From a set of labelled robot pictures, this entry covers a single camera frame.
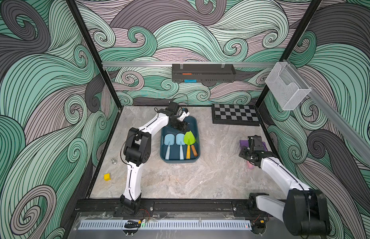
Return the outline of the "green shovel yellow handle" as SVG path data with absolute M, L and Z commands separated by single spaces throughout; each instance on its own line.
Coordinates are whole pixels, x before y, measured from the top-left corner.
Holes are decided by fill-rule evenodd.
M 191 137 L 194 136 L 194 134 L 192 133 L 192 131 L 188 131 L 186 132 L 185 134 L 185 137 L 184 137 L 184 143 L 187 145 L 187 149 L 186 149 L 186 159 L 191 159 Z

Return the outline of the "light blue shovel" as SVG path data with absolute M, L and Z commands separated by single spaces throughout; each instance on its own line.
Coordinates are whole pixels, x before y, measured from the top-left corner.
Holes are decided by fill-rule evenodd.
M 175 136 L 173 134 L 167 134 L 164 138 L 164 145 L 167 146 L 165 160 L 170 159 L 171 146 L 175 143 Z
M 183 150 L 183 145 L 185 144 L 184 143 L 184 137 L 185 137 L 185 135 L 183 133 L 178 133 L 176 135 L 176 144 L 180 147 L 180 150 L 179 150 L 180 160 L 185 159 L 184 150 Z

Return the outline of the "green shovel wooden handle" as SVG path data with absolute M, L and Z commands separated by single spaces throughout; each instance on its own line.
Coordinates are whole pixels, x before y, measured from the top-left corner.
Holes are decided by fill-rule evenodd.
M 192 136 L 191 137 L 191 150 L 192 150 L 192 152 L 193 152 L 193 155 L 195 156 L 195 157 L 198 157 L 198 153 L 197 153 L 197 150 L 196 150 L 196 147 L 195 147 L 195 143 L 196 143 L 196 139 L 195 139 L 195 137 L 194 136 Z

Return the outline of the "purple shovel pink handle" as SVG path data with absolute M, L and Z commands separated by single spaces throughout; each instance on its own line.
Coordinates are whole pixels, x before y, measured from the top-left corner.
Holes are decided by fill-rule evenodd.
M 240 148 L 241 149 L 243 149 L 243 147 L 248 147 L 249 146 L 249 143 L 248 143 L 248 141 L 246 141 L 246 140 L 240 140 Z M 266 145 L 266 143 L 263 141 L 262 142 L 262 146 L 263 146 L 263 148 L 265 149 L 265 151 L 267 151 L 267 145 Z M 250 162 L 246 162 L 246 165 L 247 165 L 247 167 L 248 167 L 248 169 L 249 170 L 253 170 L 254 168 L 255 168 L 255 166 L 254 165 L 252 165 Z

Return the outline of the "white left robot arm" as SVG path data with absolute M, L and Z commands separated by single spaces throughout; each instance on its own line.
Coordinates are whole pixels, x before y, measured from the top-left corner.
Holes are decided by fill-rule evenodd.
M 130 214 L 140 212 L 141 179 L 145 163 L 151 155 L 152 137 L 167 125 L 185 132 L 189 116 L 188 109 L 180 107 L 166 107 L 157 111 L 156 115 L 141 127 L 132 127 L 128 131 L 121 153 L 125 156 L 123 163 L 127 165 L 127 180 L 124 193 L 120 197 L 123 208 Z

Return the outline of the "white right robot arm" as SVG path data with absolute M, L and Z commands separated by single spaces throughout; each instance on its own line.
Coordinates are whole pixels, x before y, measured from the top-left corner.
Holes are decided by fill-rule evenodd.
M 331 233 L 325 194 L 286 169 L 273 152 L 266 150 L 261 136 L 249 136 L 241 146 L 239 157 L 267 173 L 286 196 L 281 201 L 267 193 L 251 193 L 247 202 L 250 215 L 269 214 L 282 221 L 292 235 L 304 239 Z

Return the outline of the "dark teal storage box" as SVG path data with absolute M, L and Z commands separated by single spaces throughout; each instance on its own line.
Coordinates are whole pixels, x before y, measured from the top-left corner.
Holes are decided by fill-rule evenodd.
M 165 144 L 165 136 L 167 134 L 173 134 L 174 136 L 177 136 L 177 134 L 181 133 L 179 130 L 174 129 L 173 127 L 165 126 L 161 129 L 161 143 L 160 143 L 160 157 L 161 159 L 166 163 L 193 163 L 196 162 L 200 155 L 200 140 L 199 140 L 199 132 L 198 132 L 198 125 L 196 118 L 192 116 L 188 116 L 184 120 L 188 123 L 188 131 L 191 131 L 195 137 L 195 143 L 192 145 L 195 147 L 195 150 L 198 154 L 198 156 L 194 156 L 192 149 L 190 150 L 190 159 L 186 159 L 186 153 L 187 153 L 187 145 L 183 144 L 183 155 L 184 159 L 180 159 L 180 145 L 178 145 L 176 142 L 170 146 L 170 156 L 168 159 L 166 159 L 166 152 L 168 146 Z

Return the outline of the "black folding chessboard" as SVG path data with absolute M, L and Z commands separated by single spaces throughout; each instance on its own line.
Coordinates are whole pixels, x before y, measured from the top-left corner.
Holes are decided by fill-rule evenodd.
M 214 124 L 259 126 L 260 121 L 253 105 L 213 104 Z

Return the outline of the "yellow cube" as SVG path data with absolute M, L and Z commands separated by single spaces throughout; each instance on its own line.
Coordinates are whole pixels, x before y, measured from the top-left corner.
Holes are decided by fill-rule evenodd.
M 105 181 L 111 180 L 110 173 L 104 174 L 104 177 L 103 178 L 104 178 Z

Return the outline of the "black wall tray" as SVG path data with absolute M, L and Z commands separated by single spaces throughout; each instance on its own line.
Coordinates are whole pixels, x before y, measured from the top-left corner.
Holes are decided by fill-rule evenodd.
M 189 64 L 181 67 L 172 65 L 172 80 L 176 83 L 203 83 L 213 85 L 216 83 L 232 83 L 236 77 L 236 70 L 232 64 L 223 68 L 219 65 Z

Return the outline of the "black frame post left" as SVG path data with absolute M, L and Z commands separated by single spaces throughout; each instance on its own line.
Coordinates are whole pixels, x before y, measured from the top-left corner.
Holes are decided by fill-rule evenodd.
M 102 61 L 101 61 L 101 58 L 100 58 L 100 55 L 94 45 L 94 42 L 93 40 L 91 39 L 90 37 L 90 34 L 89 34 L 89 31 L 85 25 L 85 22 L 82 18 L 82 15 L 78 9 L 78 6 L 76 4 L 76 1 L 74 0 L 66 0 L 66 3 L 70 9 L 70 12 L 76 22 L 76 25 L 78 26 L 82 36 L 83 36 L 83 39 L 86 43 L 86 45 L 88 46 L 89 48 L 89 52 L 91 53 L 93 59 L 94 59 L 94 62 L 95 62 L 95 65 L 97 66 L 98 70 L 99 70 L 99 73 L 100 75 L 102 76 L 103 80 L 104 80 L 104 83 L 105 85 L 107 86 L 110 94 L 111 94 L 111 97 L 113 98 L 118 110 L 122 110 L 123 109 L 123 106 L 121 105 L 119 99 L 118 99 L 118 96 L 116 94 L 116 91 L 112 85 L 112 81 L 109 77 L 109 74 L 107 73 L 106 70 L 104 70 L 103 66 L 102 66 Z

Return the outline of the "black frame post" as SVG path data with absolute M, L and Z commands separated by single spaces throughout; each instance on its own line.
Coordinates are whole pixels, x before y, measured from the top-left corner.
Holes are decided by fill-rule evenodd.
M 283 54 L 281 55 L 279 61 L 284 62 L 287 60 L 292 51 L 294 50 L 295 46 L 297 45 L 298 41 L 300 40 L 301 36 L 303 35 L 304 31 L 306 30 L 309 22 L 311 21 L 314 13 L 317 11 L 319 5 L 322 1 L 309 1 L 307 3 L 298 3 L 303 4 L 304 7 L 306 7 L 306 10 L 301 11 L 301 13 L 295 13 L 294 17 L 290 17 L 291 23 L 290 23 L 290 29 L 294 29 L 294 33 L 291 36 L 291 39 L 289 40 Z M 267 98 L 267 95 L 269 94 L 269 88 L 265 86 L 265 88 L 262 90 L 259 98 L 256 101 L 255 107 L 257 110 L 265 107 L 265 99 Z
M 109 77 L 109 74 L 107 73 L 106 70 L 104 70 L 103 66 L 102 66 L 102 61 L 101 61 L 101 58 L 100 58 L 100 55 L 94 45 L 94 42 L 93 40 L 91 39 L 90 37 L 90 34 L 89 34 L 89 31 L 85 25 L 85 22 L 82 18 L 82 15 L 78 9 L 78 6 L 76 4 L 76 1 L 74 0 L 66 0 L 66 3 L 70 9 L 70 12 L 76 22 L 76 25 L 78 26 L 82 36 L 83 36 L 83 39 L 86 43 L 86 45 L 88 46 L 89 48 L 89 52 L 91 53 L 93 59 L 94 59 L 94 62 L 95 62 L 95 65 L 97 66 L 98 70 L 99 70 L 99 73 L 100 75 L 102 76 L 103 80 L 104 80 L 104 83 L 105 85 L 107 86 L 110 94 L 111 94 L 111 97 L 113 98 L 118 110 L 122 110 L 123 109 L 123 106 L 121 105 L 119 99 L 118 99 L 118 96 L 116 94 L 116 91 L 112 85 L 112 81 Z

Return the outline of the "aluminium rail back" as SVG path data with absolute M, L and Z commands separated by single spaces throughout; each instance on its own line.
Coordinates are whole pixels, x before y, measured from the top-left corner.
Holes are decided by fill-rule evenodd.
M 232 64 L 238 68 L 271 68 L 276 62 L 170 62 L 170 61 L 103 61 L 102 66 L 109 67 L 171 67 L 173 64 L 184 65 L 219 65 L 222 68 L 227 64 Z

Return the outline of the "aluminium rail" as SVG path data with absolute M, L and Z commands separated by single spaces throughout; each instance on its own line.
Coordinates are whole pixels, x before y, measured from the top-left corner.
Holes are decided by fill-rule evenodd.
M 370 145 L 353 129 L 349 123 L 335 110 L 335 108 L 326 101 L 326 97 L 319 90 L 319 87 L 314 86 L 312 82 L 300 73 L 300 71 L 289 60 L 284 60 L 295 73 L 295 82 L 304 83 L 307 85 L 311 92 L 310 98 L 317 104 L 317 107 L 327 116 L 333 125 L 339 130 L 342 136 L 353 146 L 354 150 L 370 167 Z
M 170 62 L 170 61 L 103 61 L 102 66 L 109 67 L 171 67 L 173 64 L 184 65 L 219 65 L 222 68 L 227 64 L 232 64 L 238 68 L 271 68 L 276 62 Z

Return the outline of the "clear plastic wall holder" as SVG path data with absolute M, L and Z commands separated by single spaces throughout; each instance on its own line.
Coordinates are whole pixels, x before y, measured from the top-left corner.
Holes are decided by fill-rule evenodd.
M 293 111 L 311 92 L 303 76 L 287 61 L 277 62 L 265 83 L 284 111 Z

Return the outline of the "aluminium rail right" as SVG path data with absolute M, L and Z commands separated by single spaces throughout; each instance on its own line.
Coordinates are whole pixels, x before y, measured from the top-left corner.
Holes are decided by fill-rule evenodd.
M 317 104 L 317 107 L 327 116 L 333 125 L 339 130 L 342 136 L 353 146 L 354 150 L 370 167 L 370 145 L 353 129 L 349 123 L 335 110 L 335 108 L 326 101 L 326 97 L 319 90 L 319 87 L 314 86 L 312 82 L 300 73 L 300 71 L 289 60 L 284 60 L 295 73 L 295 82 L 304 83 L 307 85 L 311 92 L 310 98 Z

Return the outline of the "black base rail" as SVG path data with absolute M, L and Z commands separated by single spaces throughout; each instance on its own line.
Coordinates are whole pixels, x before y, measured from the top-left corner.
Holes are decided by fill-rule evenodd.
M 140 208 L 149 212 L 246 212 L 249 199 L 141 199 Z M 122 211 L 119 199 L 81 199 L 75 211 Z

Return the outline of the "black frame post right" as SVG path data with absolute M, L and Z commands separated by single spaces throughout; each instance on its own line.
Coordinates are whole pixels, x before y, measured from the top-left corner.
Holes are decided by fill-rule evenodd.
M 291 23 L 290 23 L 290 29 L 294 29 L 294 33 L 291 36 L 291 39 L 289 40 L 283 54 L 281 55 L 279 61 L 284 62 L 287 60 L 292 51 L 294 50 L 295 46 L 297 45 L 298 41 L 300 40 L 301 36 L 303 35 L 304 31 L 306 30 L 309 22 L 311 21 L 314 13 L 317 11 L 319 5 L 322 1 L 309 1 L 307 3 L 298 3 L 303 4 L 304 7 L 306 7 L 306 10 L 301 11 L 301 13 L 295 13 L 294 17 L 290 17 Z M 269 88 L 265 86 L 265 88 L 262 90 L 259 98 L 256 101 L 255 107 L 257 110 L 265 107 L 265 99 L 267 98 L 267 95 L 269 94 Z

